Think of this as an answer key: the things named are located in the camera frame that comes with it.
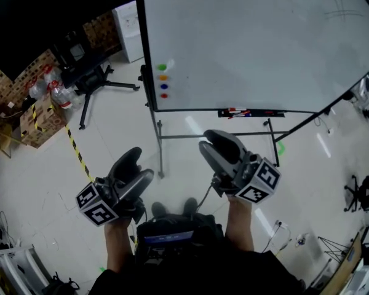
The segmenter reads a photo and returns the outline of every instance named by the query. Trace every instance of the whiteboard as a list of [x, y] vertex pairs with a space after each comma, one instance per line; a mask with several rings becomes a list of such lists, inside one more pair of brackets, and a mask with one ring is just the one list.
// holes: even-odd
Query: whiteboard
[[144, 1], [157, 110], [318, 112], [369, 72], [366, 0]]

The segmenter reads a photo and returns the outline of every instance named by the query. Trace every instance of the colored magnet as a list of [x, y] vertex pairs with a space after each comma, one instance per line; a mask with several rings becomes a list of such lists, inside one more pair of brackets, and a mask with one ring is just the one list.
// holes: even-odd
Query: colored magnet
[[165, 71], [167, 69], [167, 65], [165, 65], [165, 64], [162, 63], [161, 65], [158, 65], [157, 68], [160, 71]]

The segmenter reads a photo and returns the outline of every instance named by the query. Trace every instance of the forearm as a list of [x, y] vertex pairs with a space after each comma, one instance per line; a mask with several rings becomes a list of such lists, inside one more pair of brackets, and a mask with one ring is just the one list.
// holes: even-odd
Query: forearm
[[105, 242], [108, 253], [106, 268], [119, 273], [132, 255], [127, 228], [118, 226], [106, 228]]
[[239, 250], [254, 251], [251, 221], [251, 206], [238, 199], [230, 200], [226, 238]]

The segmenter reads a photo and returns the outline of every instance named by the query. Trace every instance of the whiteboard stand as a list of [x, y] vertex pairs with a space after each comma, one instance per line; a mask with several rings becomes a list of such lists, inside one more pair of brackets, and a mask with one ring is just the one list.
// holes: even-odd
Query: whiteboard stand
[[[145, 62], [148, 62], [148, 60], [150, 60], [150, 57], [148, 57], [149, 56], [149, 49], [145, 48], [145, 44], [144, 44], [143, 47], [144, 47], [144, 51], [145, 51]], [[203, 135], [162, 135], [162, 131], [161, 131], [162, 122], [161, 122], [161, 120], [156, 121], [156, 116], [155, 116], [155, 112], [154, 112], [154, 109], [153, 109], [154, 105], [153, 105], [153, 99], [152, 99], [152, 93], [151, 93], [151, 90], [153, 88], [153, 78], [151, 77], [151, 69], [150, 68], [148, 69], [148, 67], [146, 65], [142, 65], [142, 67], [141, 67], [141, 76], [138, 78], [138, 80], [142, 81], [143, 85], [144, 85], [146, 98], [148, 100], [148, 102], [146, 103], [146, 106], [149, 108], [149, 111], [150, 111], [150, 115], [151, 115], [151, 119], [152, 119], [152, 123], [153, 123], [153, 128], [154, 128], [154, 133], [156, 135], [157, 143], [158, 143], [158, 146], [159, 146], [160, 170], [158, 172], [158, 175], [159, 175], [160, 178], [164, 178], [163, 162], [162, 162], [162, 140], [203, 138], [204, 136]], [[277, 153], [276, 143], [278, 143], [282, 139], [288, 137], [289, 135], [296, 132], [297, 130], [299, 130], [303, 126], [307, 125], [308, 123], [312, 122], [314, 119], [318, 118], [322, 114], [324, 114], [324, 113], [329, 114], [330, 109], [332, 107], [334, 107], [335, 104], [339, 103], [343, 99], [343, 97], [345, 96], [345, 94], [347, 92], [342, 94], [339, 98], [337, 98], [335, 101], [333, 101], [331, 104], [329, 104], [326, 108], [324, 108], [320, 112], [314, 112], [314, 113], [302, 112], [302, 113], [311, 114], [311, 116], [309, 116], [307, 119], [305, 119], [304, 121], [302, 121], [301, 123], [299, 123], [295, 127], [289, 129], [288, 131], [274, 131], [273, 127], [272, 127], [271, 118], [268, 118], [268, 120], [264, 122], [264, 126], [268, 126], [269, 131], [265, 131], [265, 132], [239, 132], [239, 133], [232, 133], [232, 135], [235, 135], [235, 136], [270, 135], [271, 138], [272, 138], [272, 144], [273, 144], [274, 155], [275, 155], [274, 165], [275, 165], [275, 167], [279, 167], [280, 163], [279, 163], [279, 155]]]
[[[154, 115], [154, 110], [153, 110], [153, 101], [152, 101], [151, 92], [150, 92], [150, 89], [151, 89], [151, 87], [150, 87], [151, 83], [150, 82], [151, 82], [152, 79], [148, 76], [150, 76], [150, 74], [148, 73], [148, 69], [147, 69], [146, 65], [142, 65], [142, 67], [141, 67], [141, 76], [138, 78], [138, 80], [142, 81], [143, 85], [144, 85], [146, 98], [148, 100], [148, 102], [146, 103], [146, 106], [149, 108], [149, 111], [150, 111], [150, 115], [151, 115], [152, 123], [153, 123], [153, 128], [154, 128], [154, 133], [156, 135], [157, 143], [158, 143], [158, 146], [159, 146], [160, 170], [158, 172], [158, 175], [159, 175], [160, 178], [164, 178], [164, 171], [163, 171], [163, 164], [162, 164], [162, 140], [202, 138], [204, 136], [203, 135], [162, 135], [162, 133], [161, 133], [162, 122], [161, 122], [161, 120], [156, 121], [156, 116]], [[279, 163], [279, 156], [277, 154], [276, 143], [278, 141], [280, 141], [281, 137], [288, 136], [292, 132], [290, 132], [290, 131], [273, 131], [271, 118], [268, 118], [268, 120], [264, 122], [264, 126], [265, 127], [268, 126], [269, 131], [265, 131], [265, 132], [239, 132], [239, 133], [232, 133], [232, 135], [235, 135], [235, 136], [270, 135], [271, 138], [272, 138], [272, 144], [273, 144], [274, 155], [275, 155], [274, 166], [279, 167], [280, 163]]]

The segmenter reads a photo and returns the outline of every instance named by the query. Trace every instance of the marker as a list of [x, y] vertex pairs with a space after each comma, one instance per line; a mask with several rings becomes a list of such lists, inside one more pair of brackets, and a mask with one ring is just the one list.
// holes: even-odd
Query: marker
[[246, 111], [247, 108], [228, 108], [228, 111]]
[[236, 118], [236, 117], [245, 117], [247, 115], [249, 115], [249, 116], [251, 115], [250, 111], [244, 111], [244, 112], [242, 111], [240, 114], [235, 114], [231, 117], [228, 117], [228, 119], [232, 119], [232, 118]]

